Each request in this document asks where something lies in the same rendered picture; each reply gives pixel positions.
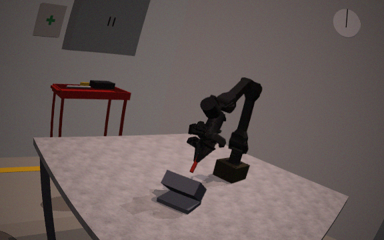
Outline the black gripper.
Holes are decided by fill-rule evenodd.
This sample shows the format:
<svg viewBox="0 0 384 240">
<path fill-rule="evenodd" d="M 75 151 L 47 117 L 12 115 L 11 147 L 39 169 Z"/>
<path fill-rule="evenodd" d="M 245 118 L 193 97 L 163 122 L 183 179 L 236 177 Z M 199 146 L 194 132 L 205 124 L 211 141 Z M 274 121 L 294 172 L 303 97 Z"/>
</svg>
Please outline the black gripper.
<svg viewBox="0 0 384 240">
<path fill-rule="evenodd" d="M 221 133 L 220 126 L 212 121 L 207 121 L 205 126 L 207 127 L 210 124 L 210 132 L 205 137 L 204 135 L 198 135 L 198 137 L 201 137 L 201 139 L 197 137 L 190 137 L 187 140 L 187 143 L 190 144 L 192 147 L 195 148 L 195 154 L 194 154 L 194 160 L 193 162 L 200 162 L 202 161 L 210 152 L 215 150 L 214 146 L 215 144 L 219 144 L 219 147 L 224 147 L 226 144 L 225 138 L 222 138 L 219 133 Z"/>
</svg>

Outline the dark red peg with grey band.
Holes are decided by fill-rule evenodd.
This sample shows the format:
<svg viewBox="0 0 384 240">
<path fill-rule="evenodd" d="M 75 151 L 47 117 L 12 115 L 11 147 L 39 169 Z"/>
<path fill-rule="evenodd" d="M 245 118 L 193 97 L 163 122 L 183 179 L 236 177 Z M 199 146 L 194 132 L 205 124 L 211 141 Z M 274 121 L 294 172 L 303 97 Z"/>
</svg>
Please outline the dark red peg with grey band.
<svg viewBox="0 0 384 240">
<path fill-rule="evenodd" d="M 197 157 L 196 157 L 196 159 L 197 159 Z M 195 170 L 195 168 L 196 168 L 196 166 L 197 166 L 197 164 L 198 164 L 198 162 L 196 162 L 196 159 L 195 159 L 195 162 L 193 163 L 193 165 L 192 165 L 192 167 L 191 167 L 191 170 L 190 170 L 191 173 L 194 172 L 194 170 Z"/>
</svg>

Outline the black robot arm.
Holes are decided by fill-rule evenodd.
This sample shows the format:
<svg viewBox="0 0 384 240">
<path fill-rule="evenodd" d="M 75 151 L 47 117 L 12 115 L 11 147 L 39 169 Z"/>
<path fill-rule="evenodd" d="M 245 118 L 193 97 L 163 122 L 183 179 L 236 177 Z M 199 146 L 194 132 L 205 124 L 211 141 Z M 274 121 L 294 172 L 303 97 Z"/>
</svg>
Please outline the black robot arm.
<svg viewBox="0 0 384 240">
<path fill-rule="evenodd" d="M 231 149 L 231 154 L 229 160 L 226 160 L 226 162 L 228 161 L 233 165 L 242 164 L 242 162 L 240 162 L 242 154 L 246 154 L 248 151 L 247 128 L 255 101 L 259 98 L 262 90 L 260 83 L 243 77 L 232 90 L 222 93 L 218 97 L 211 95 L 201 101 L 200 106 L 204 114 L 208 117 L 207 121 L 215 122 L 221 127 L 223 122 L 226 121 L 225 114 L 222 111 L 227 113 L 233 112 L 234 108 L 236 108 L 236 102 L 241 96 L 245 96 L 245 103 L 241 112 L 238 128 L 231 134 L 229 140 L 228 149 Z M 206 127 L 203 121 L 199 121 L 197 124 L 195 123 L 189 126 L 188 134 L 204 135 L 207 137 L 210 128 L 210 124 Z"/>
</svg>

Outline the dark grey square panel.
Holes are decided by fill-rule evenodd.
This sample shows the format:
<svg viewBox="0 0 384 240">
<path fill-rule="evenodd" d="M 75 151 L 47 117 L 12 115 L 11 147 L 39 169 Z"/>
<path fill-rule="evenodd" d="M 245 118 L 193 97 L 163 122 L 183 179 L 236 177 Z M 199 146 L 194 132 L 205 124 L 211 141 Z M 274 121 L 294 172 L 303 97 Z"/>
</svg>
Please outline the dark grey square panel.
<svg viewBox="0 0 384 240">
<path fill-rule="evenodd" d="M 159 196 L 157 202 L 186 214 L 200 206 L 207 190 L 201 182 L 168 170 L 161 184 L 170 191 Z"/>
</svg>

